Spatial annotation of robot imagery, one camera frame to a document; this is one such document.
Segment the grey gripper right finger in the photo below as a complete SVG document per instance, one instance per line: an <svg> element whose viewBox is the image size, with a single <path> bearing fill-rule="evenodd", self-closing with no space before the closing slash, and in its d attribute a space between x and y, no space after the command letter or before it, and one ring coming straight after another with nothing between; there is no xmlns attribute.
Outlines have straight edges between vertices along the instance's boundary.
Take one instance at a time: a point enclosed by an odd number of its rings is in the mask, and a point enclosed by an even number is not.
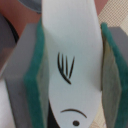
<svg viewBox="0 0 128 128"><path fill-rule="evenodd" d="M128 125L128 36L120 27L101 24L104 46L102 105L107 128Z"/></svg>

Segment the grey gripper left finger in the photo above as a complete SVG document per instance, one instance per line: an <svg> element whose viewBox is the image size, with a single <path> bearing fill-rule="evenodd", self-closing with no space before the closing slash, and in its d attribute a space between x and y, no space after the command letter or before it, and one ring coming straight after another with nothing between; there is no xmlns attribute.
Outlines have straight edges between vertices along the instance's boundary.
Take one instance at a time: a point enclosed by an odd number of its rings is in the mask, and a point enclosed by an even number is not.
<svg viewBox="0 0 128 128"><path fill-rule="evenodd" d="M16 128L47 128L49 71L41 22L25 27L2 76Z"/></svg>

